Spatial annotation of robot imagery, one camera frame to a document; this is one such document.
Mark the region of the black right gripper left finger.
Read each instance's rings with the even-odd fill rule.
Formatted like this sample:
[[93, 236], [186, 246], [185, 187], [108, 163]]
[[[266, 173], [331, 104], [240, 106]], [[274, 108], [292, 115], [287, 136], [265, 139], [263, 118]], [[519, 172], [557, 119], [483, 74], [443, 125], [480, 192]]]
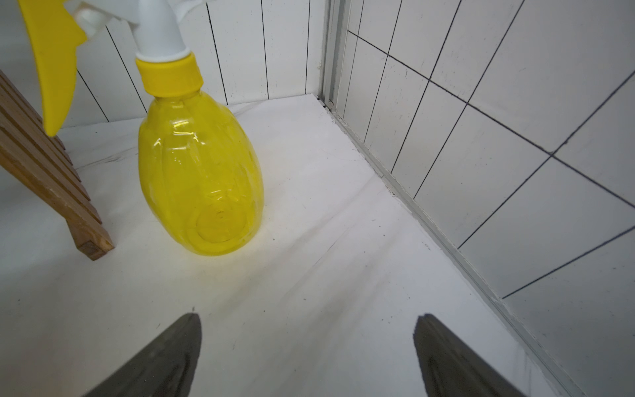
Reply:
[[87, 396], [187, 396], [202, 344], [198, 314], [181, 316]]

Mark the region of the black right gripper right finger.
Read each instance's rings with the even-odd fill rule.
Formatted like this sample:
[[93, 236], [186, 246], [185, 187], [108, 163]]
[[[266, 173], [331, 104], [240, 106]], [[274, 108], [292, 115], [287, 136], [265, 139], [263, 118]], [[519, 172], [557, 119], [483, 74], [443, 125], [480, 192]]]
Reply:
[[413, 332], [428, 396], [521, 396], [523, 393], [432, 314]]

